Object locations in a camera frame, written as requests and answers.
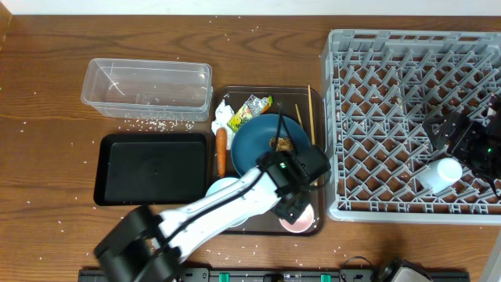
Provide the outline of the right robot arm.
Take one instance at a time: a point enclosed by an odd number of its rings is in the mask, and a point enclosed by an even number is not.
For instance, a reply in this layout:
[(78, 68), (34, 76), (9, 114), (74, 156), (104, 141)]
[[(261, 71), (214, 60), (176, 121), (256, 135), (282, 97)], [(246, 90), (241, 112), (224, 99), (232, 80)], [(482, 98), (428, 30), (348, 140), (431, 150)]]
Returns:
[(496, 189), (500, 179), (500, 101), (496, 100), (493, 106), (495, 113), (486, 125), (467, 114), (452, 112), (428, 118), (423, 129), (434, 149), (446, 149), (475, 177), (485, 180), (494, 196), (500, 198)]

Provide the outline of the light blue rice bowl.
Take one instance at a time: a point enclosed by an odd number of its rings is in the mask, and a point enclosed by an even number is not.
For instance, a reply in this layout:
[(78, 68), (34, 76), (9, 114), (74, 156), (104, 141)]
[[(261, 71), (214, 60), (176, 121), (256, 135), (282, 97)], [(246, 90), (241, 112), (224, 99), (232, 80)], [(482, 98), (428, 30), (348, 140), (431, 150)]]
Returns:
[(227, 186), (230, 186), (234, 182), (238, 181), (238, 178), (236, 177), (226, 177), (224, 179), (219, 179), (215, 181), (211, 186), (208, 188), (205, 196), (208, 197), (212, 195), (213, 193), (218, 192), (219, 190), (222, 190), (223, 188), (226, 188)]

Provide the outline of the dark blue plate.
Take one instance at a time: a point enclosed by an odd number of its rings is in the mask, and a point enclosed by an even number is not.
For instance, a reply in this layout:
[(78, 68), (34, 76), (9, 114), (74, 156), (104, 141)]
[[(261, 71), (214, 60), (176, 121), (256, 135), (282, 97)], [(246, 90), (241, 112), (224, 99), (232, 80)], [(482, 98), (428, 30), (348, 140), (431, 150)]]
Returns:
[[(289, 117), (283, 116), (283, 120), (297, 151), (300, 153), (308, 149), (311, 143), (301, 126)], [(263, 153), (272, 149), (269, 141), (276, 136), (278, 123), (278, 114), (263, 114), (249, 120), (235, 134), (231, 146), (231, 158), (240, 176), (253, 168)]]

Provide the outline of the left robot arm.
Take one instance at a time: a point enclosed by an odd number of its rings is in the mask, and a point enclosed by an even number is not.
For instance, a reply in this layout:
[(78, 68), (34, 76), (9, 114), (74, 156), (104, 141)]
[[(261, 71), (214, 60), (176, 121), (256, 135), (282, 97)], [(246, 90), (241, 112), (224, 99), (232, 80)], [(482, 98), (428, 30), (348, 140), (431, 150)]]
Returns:
[(157, 215), (147, 205), (130, 211), (96, 246), (95, 257), (110, 281), (173, 281), (200, 245), (241, 220), (273, 211), (295, 223), (313, 183), (329, 171), (317, 146), (299, 154), (266, 152), (240, 179), (192, 204)]

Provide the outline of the pink cup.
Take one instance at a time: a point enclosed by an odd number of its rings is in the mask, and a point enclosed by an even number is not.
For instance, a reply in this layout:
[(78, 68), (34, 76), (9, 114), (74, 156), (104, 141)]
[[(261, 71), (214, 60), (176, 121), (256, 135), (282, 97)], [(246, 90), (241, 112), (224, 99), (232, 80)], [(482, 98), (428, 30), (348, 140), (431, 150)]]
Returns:
[(294, 224), (288, 223), (285, 219), (280, 219), (279, 223), (285, 230), (291, 233), (303, 233), (312, 226), (314, 220), (314, 208), (309, 204)]

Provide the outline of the light blue cup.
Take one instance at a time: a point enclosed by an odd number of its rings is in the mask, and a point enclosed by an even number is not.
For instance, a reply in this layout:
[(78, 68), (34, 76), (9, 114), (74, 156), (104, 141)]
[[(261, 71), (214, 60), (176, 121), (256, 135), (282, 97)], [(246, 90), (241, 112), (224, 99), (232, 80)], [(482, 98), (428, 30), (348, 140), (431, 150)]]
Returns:
[(428, 164), (417, 179), (424, 189), (440, 193), (459, 181), (462, 175), (461, 164), (453, 158), (446, 157)]

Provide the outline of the brown food scrap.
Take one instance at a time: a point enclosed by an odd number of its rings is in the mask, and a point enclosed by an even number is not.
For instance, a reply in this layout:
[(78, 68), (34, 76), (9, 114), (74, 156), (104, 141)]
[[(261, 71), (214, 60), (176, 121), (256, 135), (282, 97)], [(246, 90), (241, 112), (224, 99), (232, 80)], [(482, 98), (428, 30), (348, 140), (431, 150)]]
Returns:
[(269, 140), (269, 145), (271, 149), (275, 151), (294, 151), (294, 144), (292, 139), (289, 137), (279, 137), (279, 138), (271, 138)]

